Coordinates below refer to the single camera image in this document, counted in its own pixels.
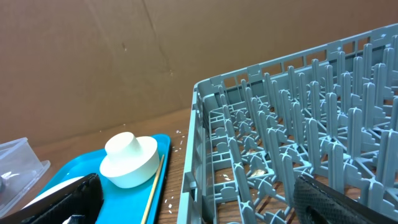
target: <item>dish rack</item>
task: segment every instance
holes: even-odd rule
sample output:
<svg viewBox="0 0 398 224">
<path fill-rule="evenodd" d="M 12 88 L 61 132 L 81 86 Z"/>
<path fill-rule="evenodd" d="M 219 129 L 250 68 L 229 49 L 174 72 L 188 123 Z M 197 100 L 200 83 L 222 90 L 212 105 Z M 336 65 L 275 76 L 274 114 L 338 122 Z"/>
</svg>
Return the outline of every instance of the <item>dish rack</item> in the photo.
<svg viewBox="0 0 398 224">
<path fill-rule="evenodd" d="M 285 223 L 299 175 L 398 220 L 397 96 L 398 24 L 198 82 L 177 223 L 233 201 L 240 223 Z M 267 197 L 286 208 L 260 211 Z"/>
</svg>

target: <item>gray dish rack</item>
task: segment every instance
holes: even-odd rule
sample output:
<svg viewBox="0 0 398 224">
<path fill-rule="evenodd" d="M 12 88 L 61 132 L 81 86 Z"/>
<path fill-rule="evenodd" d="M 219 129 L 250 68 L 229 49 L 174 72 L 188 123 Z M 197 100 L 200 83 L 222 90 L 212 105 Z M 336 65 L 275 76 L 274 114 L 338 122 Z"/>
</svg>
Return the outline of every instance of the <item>gray dish rack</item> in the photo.
<svg viewBox="0 0 398 224">
<path fill-rule="evenodd" d="M 218 223 L 231 201 L 241 223 L 285 223 L 299 175 L 398 220 L 397 94 L 398 24 L 198 82 L 177 223 Z M 216 183 L 225 168 L 233 180 Z M 286 209 L 258 212 L 266 197 Z"/>
</svg>

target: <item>clear plastic container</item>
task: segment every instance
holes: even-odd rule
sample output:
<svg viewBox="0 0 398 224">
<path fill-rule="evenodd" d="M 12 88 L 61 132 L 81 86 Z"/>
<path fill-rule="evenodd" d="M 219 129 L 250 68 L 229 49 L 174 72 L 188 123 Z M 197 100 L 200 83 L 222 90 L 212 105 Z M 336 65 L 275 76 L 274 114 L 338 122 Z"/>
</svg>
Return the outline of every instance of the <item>clear plastic container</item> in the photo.
<svg viewBox="0 0 398 224">
<path fill-rule="evenodd" d="M 39 161 L 27 138 L 0 144 L 0 217 L 30 190 L 49 167 L 49 161 Z"/>
</svg>

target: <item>brown backdrop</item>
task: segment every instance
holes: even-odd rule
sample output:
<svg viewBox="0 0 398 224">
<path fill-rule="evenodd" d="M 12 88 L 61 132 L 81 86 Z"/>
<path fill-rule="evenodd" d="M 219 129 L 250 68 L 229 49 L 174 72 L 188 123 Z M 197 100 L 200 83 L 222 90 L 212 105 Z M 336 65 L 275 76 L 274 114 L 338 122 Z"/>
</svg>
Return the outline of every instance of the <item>brown backdrop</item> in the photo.
<svg viewBox="0 0 398 224">
<path fill-rule="evenodd" d="M 398 1 L 2 0 L 0 141 L 191 105 L 205 78 L 398 22 Z"/>
</svg>

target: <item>plastic dish rack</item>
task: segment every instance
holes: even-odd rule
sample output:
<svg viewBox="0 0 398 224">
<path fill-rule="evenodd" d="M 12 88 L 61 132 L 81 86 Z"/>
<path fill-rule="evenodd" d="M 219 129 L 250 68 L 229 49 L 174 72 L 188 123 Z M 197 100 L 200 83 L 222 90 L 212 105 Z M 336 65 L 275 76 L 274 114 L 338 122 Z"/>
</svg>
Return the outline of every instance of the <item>plastic dish rack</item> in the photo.
<svg viewBox="0 0 398 224">
<path fill-rule="evenodd" d="M 398 24 L 197 83 L 177 223 L 218 223 L 232 201 L 241 223 L 285 223 L 299 175 L 398 220 L 397 94 Z M 286 209 L 260 212 L 267 197 Z"/>
</svg>

